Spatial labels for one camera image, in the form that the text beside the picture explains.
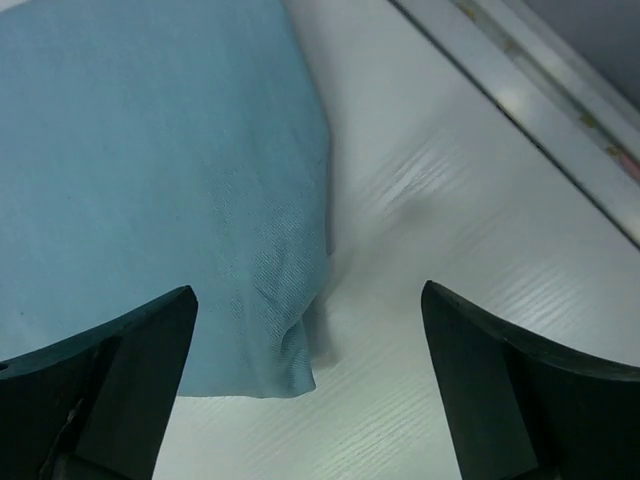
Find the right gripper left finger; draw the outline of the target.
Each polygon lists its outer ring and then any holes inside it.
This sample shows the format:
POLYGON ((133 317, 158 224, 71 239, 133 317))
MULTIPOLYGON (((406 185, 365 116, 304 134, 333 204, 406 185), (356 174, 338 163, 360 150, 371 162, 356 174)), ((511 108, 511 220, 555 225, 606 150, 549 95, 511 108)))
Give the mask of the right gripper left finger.
POLYGON ((2 478, 152 478, 197 312, 183 286, 2 361, 2 478))

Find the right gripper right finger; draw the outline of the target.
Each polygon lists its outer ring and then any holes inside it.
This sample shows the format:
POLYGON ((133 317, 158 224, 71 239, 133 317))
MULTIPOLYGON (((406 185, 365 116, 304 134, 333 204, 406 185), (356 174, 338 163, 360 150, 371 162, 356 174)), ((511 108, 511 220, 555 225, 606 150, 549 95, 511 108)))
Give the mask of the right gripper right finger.
POLYGON ((462 478, 638 478, 638 368, 556 343, 433 281, 421 311, 462 478))

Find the light blue cloth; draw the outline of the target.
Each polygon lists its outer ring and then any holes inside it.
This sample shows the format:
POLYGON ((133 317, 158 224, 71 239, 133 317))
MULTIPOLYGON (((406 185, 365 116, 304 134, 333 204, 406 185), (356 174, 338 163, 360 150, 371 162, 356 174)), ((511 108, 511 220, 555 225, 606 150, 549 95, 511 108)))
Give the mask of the light blue cloth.
POLYGON ((182 395, 310 392, 329 147, 278 1, 5 10, 2 356, 188 285, 182 395))

